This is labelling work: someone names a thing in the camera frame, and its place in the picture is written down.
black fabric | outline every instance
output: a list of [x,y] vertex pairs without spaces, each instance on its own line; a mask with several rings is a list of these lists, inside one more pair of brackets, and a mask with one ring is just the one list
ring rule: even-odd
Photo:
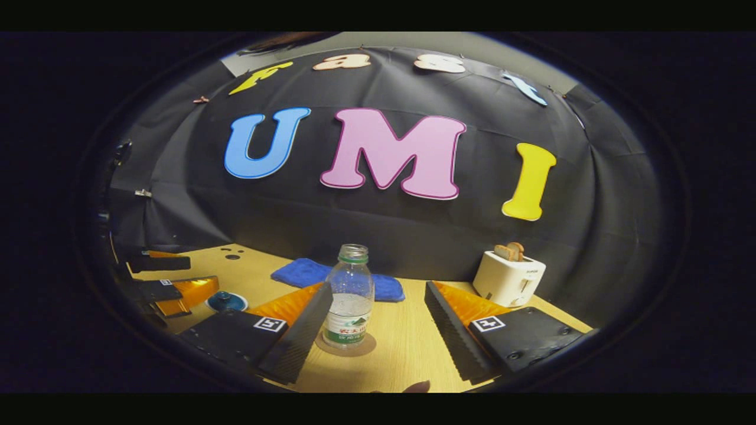
[[[349,53],[369,54],[371,65],[312,69],[326,57]],[[199,78],[178,85],[129,132],[134,152],[113,186],[124,194],[146,188],[153,197],[130,203],[119,198],[116,239],[172,252],[233,242],[324,264],[336,261],[341,244],[360,243],[370,248],[373,272],[443,281],[471,281],[483,251],[516,240],[526,255],[547,265],[537,295],[592,326],[606,325],[634,301],[663,254],[666,205],[646,145],[581,86],[562,99],[523,76],[548,103],[542,107],[501,78],[500,68],[465,59],[465,73],[419,70],[413,62],[424,53],[433,52],[311,54],[232,96],[228,92],[249,74],[231,80],[214,68],[202,79],[205,90],[195,89]],[[191,103],[208,93],[208,104]],[[261,157],[275,130],[272,115],[290,107],[312,112],[299,123],[285,165],[255,180],[229,174],[224,155],[231,123],[265,115],[249,149],[251,157]],[[322,185],[320,175],[333,162],[342,128],[334,115],[352,107],[381,110],[398,137],[424,116],[465,123],[454,172],[459,197],[428,200],[403,192],[399,182],[410,175],[412,162],[384,191],[364,158],[359,170],[367,180],[361,188]],[[501,213],[519,179],[521,142],[557,159],[536,222]]]

plastic water bottle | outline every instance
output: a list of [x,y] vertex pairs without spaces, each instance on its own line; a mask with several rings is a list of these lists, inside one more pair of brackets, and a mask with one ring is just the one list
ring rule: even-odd
[[326,318],[323,340],[329,346],[351,349],[362,344],[373,310],[375,286],[367,269],[367,248],[345,244],[337,264],[326,278],[333,304]]

coaster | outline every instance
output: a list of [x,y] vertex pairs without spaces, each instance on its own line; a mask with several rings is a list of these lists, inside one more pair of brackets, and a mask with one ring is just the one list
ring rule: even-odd
[[329,346],[323,341],[323,333],[320,332],[315,338],[315,345],[319,349],[328,352],[339,357],[358,357],[360,355],[366,355],[376,349],[376,339],[369,333],[365,334],[365,338],[362,344],[353,349],[337,349],[336,347]]

white toaster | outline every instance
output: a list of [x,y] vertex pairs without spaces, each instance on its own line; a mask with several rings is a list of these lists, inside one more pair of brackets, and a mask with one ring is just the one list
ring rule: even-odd
[[485,251],[472,282],[480,296],[504,307],[519,307],[530,300],[546,271],[546,265],[526,256],[509,261]]

blue letter u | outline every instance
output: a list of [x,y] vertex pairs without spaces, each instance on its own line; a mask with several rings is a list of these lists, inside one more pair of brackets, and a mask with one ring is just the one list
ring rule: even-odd
[[309,114],[310,109],[306,107],[292,107],[276,112],[273,119],[278,121],[278,127],[273,135],[271,149],[258,160],[250,158],[247,152],[252,141],[252,133],[265,119],[265,115],[256,113],[234,121],[226,147],[225,165],[228,172],[238,178],[262,178],[278,171],[289,159],[299,121]]

